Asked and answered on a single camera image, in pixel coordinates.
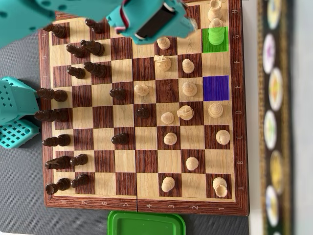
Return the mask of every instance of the green plastic container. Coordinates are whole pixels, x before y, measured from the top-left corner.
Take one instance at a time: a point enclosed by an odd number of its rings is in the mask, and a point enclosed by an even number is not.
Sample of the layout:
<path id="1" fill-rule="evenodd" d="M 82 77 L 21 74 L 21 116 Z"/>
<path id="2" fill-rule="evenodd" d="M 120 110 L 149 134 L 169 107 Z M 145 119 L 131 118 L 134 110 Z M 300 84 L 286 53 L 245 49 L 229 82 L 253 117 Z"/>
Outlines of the green plastic container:
<path id="1" fill-rule="evenodd" d="M 186 225 L 177 214 L 112 211 L 108 235 L 185 235 Z"/>

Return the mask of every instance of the dark square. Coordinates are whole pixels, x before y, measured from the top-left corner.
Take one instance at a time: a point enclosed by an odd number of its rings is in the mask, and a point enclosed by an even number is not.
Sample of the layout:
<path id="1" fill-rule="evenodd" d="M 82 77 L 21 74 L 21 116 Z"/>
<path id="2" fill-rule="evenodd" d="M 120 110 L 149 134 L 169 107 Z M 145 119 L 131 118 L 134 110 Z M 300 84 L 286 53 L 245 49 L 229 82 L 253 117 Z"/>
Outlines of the dark square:
<path id="1" fill-rule="evenodd" d="M 190 106 L 194 110 L 194 116 L 190 120 L 183 120 L 180 118 L 181 126 L 203 126 L 204 125 L 204 114 L 203 114 L 203 102 L 180 102 L 179 108 L 184 105 Z"/>
<path id="2" fill-rule="evenodd" d="M 155 79 L 155 63 L 152 57 L 133 59 L 133 81 L 149 81 Z"/>
<path id="3" fill-rule="evenodd" d="M 230 142 L 222 145 L 216 140 L 216 133 L 220 130 L 229 132 L 229 125 L 206 125 L 204 126 L 205 149 L 230 149 Z"/>
<path id="4" fill-rule="evenodd" d="M 182 62 L 184 59 L 191 60 L 195 65 L 195 70 L 192 73 L 185 73 L 182 70 Z M 189 77 L 202 77 L 202 56 L 201 54 L 186 54 L 178 55 L 178 77 L 189 78 Z"/>
<path id="5" fill-rule="evenodd" d="M 206 197 L 207 198 L 220 198 L 216 195 L 213 188 L 213 180 L 217 177 L 222 177 L 227 183 L 227 195 L 224 199 L 231 199 L 231 175 L 230 174 L 206 174 Z"/>
<path id="6" fill-rule="evenodd" d="M 107 67 L 107 73 L 105 77 L 100 78 L 96 77 L 95 75 L 91 75 L 91 84 L 98 85 L 98 84 L 108 84 L 112 83 L 112 67 L 111 67 L 111 61 L 106 62 L 98 62 L 97 64 L 105 65 Z"/>
<path id="7" fill-rule="evenodd" d="M 173 132 L 177 136 L 177 142 L 173 145 L 164 143 L 164 137 L 167 133 Z M 179 126 L 158 126 L 157 127 L 157 148 L 165 150 L 180 149 L 180 127 Z"/>
<path id="8" fill-rule="evenodd" d="M 179 102 L 178 79 L 156 80 L 156 102 Z"/>
<path id="9" fill-rule="evenodd" d="M 175 186 L 169 192 L 162 191 L 162 183 L 165 177 L 172 177 L 175 181 Z M 182 197 L 181 193 L 181 174 L 159 173 L 158 174 L 158 194 L 160 197 Z"/>
<path id="10" fill-rule="evenodd" d="M 53 67 L 53 86 L 54 87 L 71 87 L 72 86 L 72 76 L 67 73 L 66 66 L 55 66 Z"/>
<path id="11" fill-rule="evenodd" d="M 115 173 L 116 195 L 136 196 L 136 173 Z"/>
<path id="12" fill-rule="evenodd" d="M 114 150 L 96 150 L 94 152 L 95 172 L 115 172 Z"/>
<path id="13" fill-rule="evenodd" d="M 115 150 L 132 150 L 135 149 L 135 128 L 134 127 L 116 127 L 114 128 L 114 135 L 126 133 L 128 134 L 128 144 L 114 145 Z"/>
<path id="14" fill-rule="evenodd" d="M 56 46 L 56 45 L 62 45 L 62 44 L 69 44 L 69 22 L 67 23 L 58 23 L 58 24 L 54 24 L 54 25 L 61 25 L 63 27 L 65 27 L 65 30 L 67 32 L 65 38 L 57 38 L 56 36 L 54 36 L 53 33 L 52 34 L 52 45 Z"/>
<path id="15" fill-rule="evenodd" d="M 92 121 L 94 129 L 113 128 L 113 106 L 93 107 Z"/>
<path id="16" fill-rule="evenodd" d="M 72 87 L 72 95 L 73 108 L 92 106 L 91 85 Z"/>
<path id="17" fill-rule="evenodd" d="M 157 150 L 136 150 L 136 172 L 157 173 Z"/>
<path id="18" fill-rule="evenodd" d="M 182 173 L 205 174 L 205 152 L 203 149 L 182 149 L 180 155 Z M 194 170 L 188 170 L 186 166 L 186 161 L 190 157 L 194 157 L 199 161 L 199 166 Z"/>
<path id="19" fill-rule="evenodd" d="M 68 129 L 73 129 L 73 109 L 68 108 L 68 109 L 55 109 L 54 111 L 65 111 L 67 112 L 68 115 L 68 120 L 65 122 L 54 122 L 54 129 L 55 130 L 68 130 Z"/>
<path id="20" fill-rule="evenodd" d="M 136 110 L 147 108 L 149 110 L 148 118 L 139 118 L 136 116 Z M 135 104 L 134 105 L 134 124 L 135 126 L 157 126 L 157 105 L 156 104 Z"/>
<path id="21" fill-rule="evenodd" d="M 133 58 L 131 38 L 111 38 L 111 60 L 125 60 Z"/>
<path id="22" fill-rule="evenodd" d="M 133 82 L 112 83 L 112 89 L 120 88 L 126 91 L 126 97 L 124 100 L 118 100 L 113 98 L 113 105 L 134 104 L 134 83 Z"/>
<path id="23" fill-rule="evenodd" d="M 74 129 L 74 150 L 93 150 L 93 129 Z"/>
<path id="24" fill-rule="evenodd" d="M 174 38 L 174 37 L 167 37 L 167 38 L 170 40 L 171 45 L 166 50 L 160 49 L 157 42 L 155 42 L 155 54 L 156 55 L 165 55 L 165 56 L 177 55 L 177 38 Z"/>
<path id="25" fill-rule="evenodd" d="M 88 175 L 88 184 L 75 188 L 77 194 L 95 194 L 94 172 L 75 172 L 75 178 L 80 175 Z"/>

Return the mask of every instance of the wooden chessboard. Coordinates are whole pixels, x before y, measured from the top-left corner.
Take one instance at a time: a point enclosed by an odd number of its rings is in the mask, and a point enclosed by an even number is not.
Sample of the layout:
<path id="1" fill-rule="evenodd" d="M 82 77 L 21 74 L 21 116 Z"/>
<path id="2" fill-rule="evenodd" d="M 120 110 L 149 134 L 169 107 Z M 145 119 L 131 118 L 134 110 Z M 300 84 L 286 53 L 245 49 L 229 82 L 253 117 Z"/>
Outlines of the wooden chessboard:
<path id="1" fill-rule="evenodd" d="M 66 27 L 67 37 L 58 39 L 43 30 L 39 33 L 41 86 L 62 89 L 68 94 L 63 103 L 42 100 L 42 109 L 66 110 L 68 122 L 44 122 L 43 139 L 69 134 L 66 147 L 43 147 L 43 163 L 60 156 L 88 155 L 86 165 L 66 170 L 46 170 L 44 185 L 67 177 L 89 175 L 90 183 L 50 196 L 45 193 L 48 207 L 108 209 L 139 212 L 206 213 L 248 215 L 248 176 L 246 144 L 246 101 L 242 3 L 223 0 L 222 21 L 225 24 L 223 45 L 208 42 L 209 1 L 191 2 L 187 15 L 199 29 L 187 39 L 169 38 L 171 46 L 161 50 L 157 44 L 137 46 L 130 38 L 117 35 L 105 22 L 105 33 L 95 35 L 83 18 L 58 14 L 55 24 Z M 82 40 L 96 40 L 105 46 L 101 57 L 86 55 L 77 59 L 66 51 L 67 44 L 79 45 Z M 169 71 L 155 67 L 154 55 L 170 58 Z M 182 61 L 188 58 L 195 70 L 186 74 Z M 83 67 L 86 61 L 108 66 L 107 76 L 99 79 L 87 72 L 79 80 L 67 74 L 69 66 Z M 196 84 L 198 93 L 187 97 L 183 83 Z M 149 87 L 146 97 L 134 93 L 134 86 Z M 112 99 L 109 91 L 123 88 L 126 99 Z M 222 104 L 224 113 L 211 118 L 208 107 Z M 166 125 L 160 117 L 183 105 L 194 110 L 189 121 L 179 119 Z M 147 107 L 148 119 L 138 119 L 134 110 Z M 219 130 L 230 132 L 230 143 L 221 145 L 215 135 Z M 128 133 L 128 145 L 113 145 L 111 138 Z M 164 136 L 174 132 L 178 141 L 165 145 Z M 188 157 L 196 157 L 199 166 L 186 168 Z M 175 187 L 161 190 L 166 176 L 175 179 Z M 212 187 L 216 177 L 227 182 L 228 194 L 218 198 Z"/>

